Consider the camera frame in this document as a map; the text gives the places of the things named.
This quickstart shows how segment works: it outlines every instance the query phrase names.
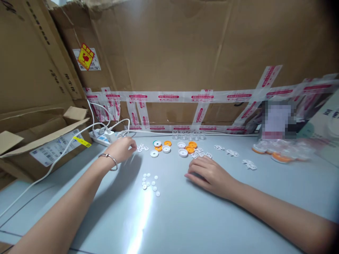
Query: yellow label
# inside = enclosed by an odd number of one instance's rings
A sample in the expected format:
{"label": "yellow label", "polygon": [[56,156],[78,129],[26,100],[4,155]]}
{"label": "yellow label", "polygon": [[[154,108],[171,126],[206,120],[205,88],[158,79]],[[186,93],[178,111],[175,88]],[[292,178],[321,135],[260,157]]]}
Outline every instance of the yellow label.
{"label": "yellow label", "polygon": [[85,140],[83,140],[83,139],[80,139],[80,138],[78,138],[78,137],[74,137],[74,139],[75,139],[76,141],[78,141],[80,144],[82,144],[82,145],[84,145],[84,146],[86,146],[86,147],[90,147],[90,146],[91,146],[90,143],[88,143],[87,141],[85,141]]}
{"label": "yellow label", "polygon": [[93,58],[94,58],[93,51],[83,43],[82,47],[80,49],[80,54],[79,54],[79,57],[78,57],[78,62],[86,70],[89,70],[89,67],[91,66]]}

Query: red and yellow sticker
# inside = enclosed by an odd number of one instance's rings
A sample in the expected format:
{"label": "red and yellow sticker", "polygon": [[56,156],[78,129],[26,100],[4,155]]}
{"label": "red and yellow sticker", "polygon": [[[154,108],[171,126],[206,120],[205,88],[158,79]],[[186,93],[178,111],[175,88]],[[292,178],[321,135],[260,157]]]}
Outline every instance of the red and yellow sticker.
{"label": "red and yellow sticker", "polygon": [[89,70],[94,58],[94,52],[87,47],[84,43],[81,46],[78,62],[86,69]]}

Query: person's right hand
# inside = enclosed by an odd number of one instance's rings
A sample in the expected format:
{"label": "person's right hand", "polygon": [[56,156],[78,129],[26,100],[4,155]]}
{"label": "person's right hand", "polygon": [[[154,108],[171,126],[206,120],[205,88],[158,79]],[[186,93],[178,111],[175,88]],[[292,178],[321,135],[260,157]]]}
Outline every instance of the person's right hand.
{"label": "person's right hand", "polygon": [[[206,181],[193,175],[193,172],[204,177]],[[185,177],[205,190],[230,200],[236,192],[237,186],[240,184],[240,182],[231,177],[218,163],[207,156],[193,159]]]}

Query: yellow tag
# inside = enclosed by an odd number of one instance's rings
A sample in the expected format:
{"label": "yellow tag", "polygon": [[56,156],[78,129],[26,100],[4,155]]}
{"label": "yellow tag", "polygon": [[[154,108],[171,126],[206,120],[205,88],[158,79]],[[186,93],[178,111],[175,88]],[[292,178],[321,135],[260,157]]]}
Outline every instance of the yellow tag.
{"label": "yellow tag", "polygon": [[84,145],[84,146],[86,146],[86,147],[90,147],[90,146],[91,146],[90,143],[88,143],[87,141],[85,141],[85,140],[83,140],[83,139],[80,139],[80,138],[78,138],[78,137],[74,137],[74,139],[75,139],[76,141],[78,141],[80,144],[82,144],[82,145]]}

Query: barcode label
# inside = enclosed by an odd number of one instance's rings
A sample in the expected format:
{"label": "barcode label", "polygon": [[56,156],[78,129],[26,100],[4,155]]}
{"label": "barcode label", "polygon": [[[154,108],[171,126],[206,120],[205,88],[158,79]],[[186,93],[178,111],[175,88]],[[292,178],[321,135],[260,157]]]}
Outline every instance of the barcode label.
{"label": "barcode label", "polygon": [[[48,142],[47,144],[44,144],[43,146],[40,146],[33,151],[30,151],[30,155],[33,156],[37,161],[39,161],[42,165],[45,167],[48,167],[52,165],[52,163],[59,158],[60,154],[65,150],[68,142],[73,138],[75,134],[79,132],[78,129],[73,130],[58,139],[54,139],[51,142]],[[82,135],[77,135],[78,138],[83,139]],[[81,144],[73,139],[73,142],[70,144],[70,146],[67,149],[67,153],[74,150]]]}

